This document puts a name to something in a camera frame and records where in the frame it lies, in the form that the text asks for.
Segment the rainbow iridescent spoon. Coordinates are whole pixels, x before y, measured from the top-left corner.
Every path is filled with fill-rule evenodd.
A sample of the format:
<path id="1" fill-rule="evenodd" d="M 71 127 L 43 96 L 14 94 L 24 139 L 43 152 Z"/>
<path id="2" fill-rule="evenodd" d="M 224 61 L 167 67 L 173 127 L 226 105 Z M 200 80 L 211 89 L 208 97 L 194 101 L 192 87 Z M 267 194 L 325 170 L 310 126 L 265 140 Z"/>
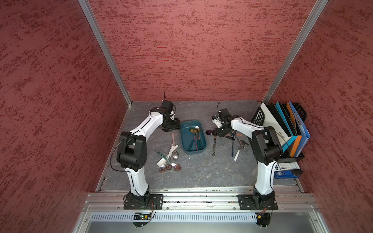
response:
<path id="1" fill-rule="evenodd" d="M 193 140 L 191 141 L 189 145 L 189 149 L 192 148 L 192 146 L 195 146 L 195 149 L 198 150 L 198 145 L 197 145 L 197 131 L 195 128 L 190 129 L 190 132 L 193 134 Z"/>

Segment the silver spoon patterned handle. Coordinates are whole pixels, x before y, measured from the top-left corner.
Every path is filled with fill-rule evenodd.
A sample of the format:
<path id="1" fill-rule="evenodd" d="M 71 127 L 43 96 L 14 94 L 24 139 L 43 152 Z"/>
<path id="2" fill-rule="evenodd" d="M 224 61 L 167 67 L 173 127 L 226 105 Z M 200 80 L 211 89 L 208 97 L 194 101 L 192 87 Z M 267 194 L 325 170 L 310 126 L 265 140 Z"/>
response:
<path id="1" fill-rule="evenodd" d="M 212 156 L 215 156 L 215 154 L 216 154 L 216 142 L 217 142 L 217 135 L 216 135 L 216 134 L 214 134 L 214 135 L 213 135 L 213 137 L 214 137 L 214 140 L 213 140 L 213 150 L 212 150 Z"/>

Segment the gold spoon green handle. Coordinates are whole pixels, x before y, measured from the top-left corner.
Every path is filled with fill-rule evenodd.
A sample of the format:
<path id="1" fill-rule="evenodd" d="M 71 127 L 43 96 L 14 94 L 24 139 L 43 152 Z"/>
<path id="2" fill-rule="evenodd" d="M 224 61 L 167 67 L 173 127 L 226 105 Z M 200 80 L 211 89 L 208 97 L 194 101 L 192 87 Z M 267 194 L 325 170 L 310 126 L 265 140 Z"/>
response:
<path id="1" fill-rule="evenodd" d="M 194 145 L 196 150 L 198 151 L 199 148 L 199 139 L 200 139 L 200 127 L 196 126 L 194 128 L 190 128 L 189 131 L 193 134 L 193 139 L 191 140 L 188 149 L 191 150 L 192 146 Z"/>
<path id="2" fill-rule="evenodd" d="M 197 131 L 197 145 L 198 145 L 198 150 L 202 150 L 204 147 L 203 147 L 203 143 L 201 141 L 200 129 L 196 129 L 196 131 Z"/>

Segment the gold spoon white handle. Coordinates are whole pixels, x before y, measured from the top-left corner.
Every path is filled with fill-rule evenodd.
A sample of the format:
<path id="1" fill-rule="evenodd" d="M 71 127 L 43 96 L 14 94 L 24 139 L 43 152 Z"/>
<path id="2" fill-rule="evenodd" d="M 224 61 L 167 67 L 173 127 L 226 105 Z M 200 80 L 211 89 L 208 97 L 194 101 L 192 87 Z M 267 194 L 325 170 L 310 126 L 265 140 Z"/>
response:
<path id="1" fill-rule="evenodd" d="M 245 150 L 245 147 L 244 147 L 243 145 L 240 145 L 240 148 L 238 149 L 238 151 L 237 151 L 237 153 L 236 153 L 236 155 L 235 155 L 235 157 L 234 157 L 234 161 L 237 161 L 237 159 L 238 159 L 238 157 L 239 157 L 239 155 L 240 155 L 240 152 L 241 152 L 242 150 Z"/>

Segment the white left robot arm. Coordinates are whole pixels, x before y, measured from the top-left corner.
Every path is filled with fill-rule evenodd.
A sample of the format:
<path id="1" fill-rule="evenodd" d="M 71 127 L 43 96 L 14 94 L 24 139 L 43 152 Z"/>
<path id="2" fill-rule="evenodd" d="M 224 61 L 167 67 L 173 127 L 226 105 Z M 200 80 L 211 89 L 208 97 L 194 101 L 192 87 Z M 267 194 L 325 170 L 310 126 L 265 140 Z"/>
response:
<path id="1" fill-rule="evenodd" d="M 149 185 L 145 179 L 144 166 L 147 161 L 147 140 L 161 127 L 164 132 L 180 129 L 180 120 L 175 118 L 176 106 L 167 100 L 160 107 L 152 108 L 146 119 L 130 132 L 119 136 L 116 161 L 127 173 L 131 189 L 129 197 L 137 206 L 145 206 L 150 201 Z"/>

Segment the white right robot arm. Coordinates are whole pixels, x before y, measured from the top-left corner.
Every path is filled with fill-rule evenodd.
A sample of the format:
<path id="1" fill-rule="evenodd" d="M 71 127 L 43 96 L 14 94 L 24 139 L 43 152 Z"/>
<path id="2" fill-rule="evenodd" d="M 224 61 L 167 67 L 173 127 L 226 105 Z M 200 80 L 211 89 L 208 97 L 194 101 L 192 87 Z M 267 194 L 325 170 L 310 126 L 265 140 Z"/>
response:
<path id="1" fill-rule="evenodd" d="M 217 126 L 214 131 L 219 137 L 232 131 L 239 131 L 249 138 L 258 165 L 257 180 L 253 194 L 248 196 L 249 202 L 256 209 L 264 209 L 273 204 L 275 166 L 283 153 L 274 128 L 256 125 L 238 115 L 233 116 L 227 109 L 222 109 L 214 115 L 212 122 Z"/>

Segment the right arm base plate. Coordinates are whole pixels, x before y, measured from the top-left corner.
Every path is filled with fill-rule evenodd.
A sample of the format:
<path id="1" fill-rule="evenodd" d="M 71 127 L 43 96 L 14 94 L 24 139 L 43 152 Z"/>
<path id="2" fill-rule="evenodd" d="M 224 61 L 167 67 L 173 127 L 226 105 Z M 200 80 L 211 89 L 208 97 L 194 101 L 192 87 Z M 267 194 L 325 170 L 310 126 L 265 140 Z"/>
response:
<path id="1" fill-rule="evenodd" d="M 278 210 L 274 192 L 268 195 L 238 195 L 238 204 L 240 210 Z"/>

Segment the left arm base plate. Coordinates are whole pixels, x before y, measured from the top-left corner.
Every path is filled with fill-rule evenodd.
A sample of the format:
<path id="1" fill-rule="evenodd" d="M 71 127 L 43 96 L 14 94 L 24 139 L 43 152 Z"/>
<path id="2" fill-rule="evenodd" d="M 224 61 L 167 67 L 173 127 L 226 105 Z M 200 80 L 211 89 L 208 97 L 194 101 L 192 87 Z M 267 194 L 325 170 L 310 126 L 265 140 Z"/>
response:
<path id="1" fill-rule="evenodd" d="M 161 210 L 163 201 L 162 194 L 147 192 L 144 196 L 136 196 L 130 192 L 123 198 L 123 208 L 124 210 Z"/>

